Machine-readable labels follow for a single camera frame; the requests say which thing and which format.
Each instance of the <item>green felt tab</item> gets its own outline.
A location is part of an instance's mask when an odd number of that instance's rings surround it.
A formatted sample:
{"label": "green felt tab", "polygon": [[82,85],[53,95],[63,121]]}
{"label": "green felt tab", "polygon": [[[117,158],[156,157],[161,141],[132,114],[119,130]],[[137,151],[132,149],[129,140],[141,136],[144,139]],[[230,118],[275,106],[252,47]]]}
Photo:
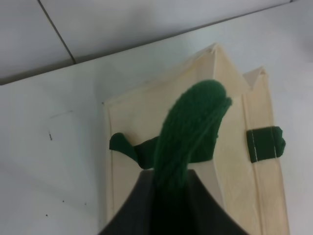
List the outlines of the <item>green felt tab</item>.
{"label": "green felt tab", "polygon": [[283,155],[286,142],[283,131],[278,126],[248,130],[246,140],[252,163]]}
{"label": "green felt tab", "polygon": [[157,137],[133,147],[123,133],[116,133],[110,139],[110,150],[125,154],[136,161],[142,169],[150,169],[153,168],[156,144]]}
{"label": "green felt tab", "polygon": [[[200,163],[213,158],[216,138],[213,137],[207,142],[199,143],[199,147],[192,154],[190,163]],[[154,152],[157,145],[157,137],[147,140],[139,145],[132,146],[123,133],[115,133],[110,139],[110,150],[118,151],[133,159],[142,169],[153,168]]]}

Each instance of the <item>tile grout line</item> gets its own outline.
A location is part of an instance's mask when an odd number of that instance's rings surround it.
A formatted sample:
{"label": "tile grout line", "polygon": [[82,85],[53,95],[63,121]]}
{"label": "tile grout line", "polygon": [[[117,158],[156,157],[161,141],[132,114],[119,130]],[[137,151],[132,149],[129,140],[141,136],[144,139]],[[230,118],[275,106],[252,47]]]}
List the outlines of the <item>tile grout line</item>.
{"label": "tile grout line", "polygon": [[65,49],[67,50],[67,52],[68,52],[69,56],[71,57],[73,63],[74,63],[74,64],[77,64],[77,63],[76,63],[76,60],[75,60],[75,58],[74,58],[74,56],[72,55],[72,53],[71,53],[70,50],[68,49],[67,45],[65,44],[63,38],[61,37],[61,35],[60,35],[59,31],[58,31],[58,29],[56,28],[56,26],[54,25],[52,19],[50,18],[50,16],[48,15],[47,11],[45,10],[45,7],[43,6],[43,4],[41,3],[40,0],[37,0],[37,2],[38,2],[38,4],[40,5],[41,9],[43,10],[43,12],[44,12],[45,16],[47,17],[47,19],[49,20],[50,24],[52,25],[54,31],[56,32],[56,34],[57,34],[58,37],[60,38],[61,43],[63,44],[63,46],[64,46]]}

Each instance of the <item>green yarn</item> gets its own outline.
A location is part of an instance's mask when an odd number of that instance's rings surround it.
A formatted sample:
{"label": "green yarn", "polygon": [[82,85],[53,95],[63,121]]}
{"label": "green yarn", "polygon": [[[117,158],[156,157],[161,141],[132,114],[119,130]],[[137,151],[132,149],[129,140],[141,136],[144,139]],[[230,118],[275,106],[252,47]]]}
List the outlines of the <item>green yarn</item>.
{"label": "green yarn", "polygon": [[215,80],[205,80],[187,90],[172,107],[154,157],[156,188],[169,205],[180,204],[191,156],[213,153],[208,143],[215,142],[230,105],[224,87]]}

